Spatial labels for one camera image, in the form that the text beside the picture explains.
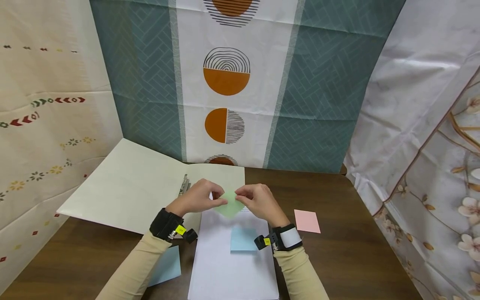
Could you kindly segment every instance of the black wrist strap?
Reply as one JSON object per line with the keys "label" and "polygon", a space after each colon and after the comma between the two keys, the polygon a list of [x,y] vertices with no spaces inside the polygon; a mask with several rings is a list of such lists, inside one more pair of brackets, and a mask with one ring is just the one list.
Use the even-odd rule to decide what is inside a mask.
{"label": "black wrist strap", "polygon": [[254,241],[258,250],[272,245],[274,251],[291,251],[303,245],[297,229],[293,224],[285,227],[272,228],[272,232],[267,237],[261,235]]}
{"label": "black wrist strap", "polygon": [[153,220],[152,225],[150,225],[150,232],[154,237],[167,242],[171,242],[177,233],[186,239],[188,243],[196,240],[198,236],[195,230],[190,229],[187,231],[182,224],[183,218],[162,208]]}

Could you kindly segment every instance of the beige sleeve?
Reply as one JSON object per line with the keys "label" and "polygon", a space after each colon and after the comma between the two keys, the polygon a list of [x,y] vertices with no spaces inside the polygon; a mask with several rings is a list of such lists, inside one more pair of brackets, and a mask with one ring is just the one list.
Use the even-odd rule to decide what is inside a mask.
{"label": "beige sleeve", "polygon": [[303,247],[277,251],[274,257],[282,268],[290,300],[328,300],[325,288]]}
{"label": "beige sleeve", "polygon": [[140,300],[158,259],[172,244],[147,232],[103,287],[97,300]]}

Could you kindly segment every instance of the left hand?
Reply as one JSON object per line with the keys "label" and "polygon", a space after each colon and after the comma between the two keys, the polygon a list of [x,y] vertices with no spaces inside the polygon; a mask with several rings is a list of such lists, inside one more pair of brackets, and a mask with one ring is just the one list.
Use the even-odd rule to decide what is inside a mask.
{"label": "left hand", "polygon": [[[210,193],[213,195],[213,200],[209,198]],[[199,213],[227,204],[227,200],[219,199],[220,195],[224,193],[225,191],[218,184],[206,179],[200,179],[185,194],[165,207],[165,210],[179,217],[183,217],[186,213]]]}

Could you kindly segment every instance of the brown table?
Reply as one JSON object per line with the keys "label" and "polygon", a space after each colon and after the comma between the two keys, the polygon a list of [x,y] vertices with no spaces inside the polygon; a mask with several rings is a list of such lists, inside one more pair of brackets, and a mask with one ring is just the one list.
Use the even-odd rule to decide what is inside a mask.
{"label": "brown table", "polygon": [[[264,183],[291,221],[293,209],[315,211],[321,234],[300,231],[331,300],[421,299],[350,181],[342,175],[245,169]],[[94,299],[141,236],[70,218],[1,299]],[[148,288],[144,299],[187,299],[194,242],[180,247],[182,276]],[[281,299],[288,299],[276,265]]]}

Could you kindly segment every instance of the curtain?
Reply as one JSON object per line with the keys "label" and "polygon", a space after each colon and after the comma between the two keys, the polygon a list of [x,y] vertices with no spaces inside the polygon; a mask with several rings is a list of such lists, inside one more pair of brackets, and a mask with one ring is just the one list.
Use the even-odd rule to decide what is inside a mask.
{"label": "curtain", "polygon": [[424,299],[480,299],[480,7],[407,0],[370,78],[348,177]]}
{"label": "curtain", "polygon": [[193,163],[338,173],[405,0],[229,2],[90,0],[125,138]]}
{"label": "curtain", "polygon": [[122,138],[88,2],[0,3],[0,294]]}

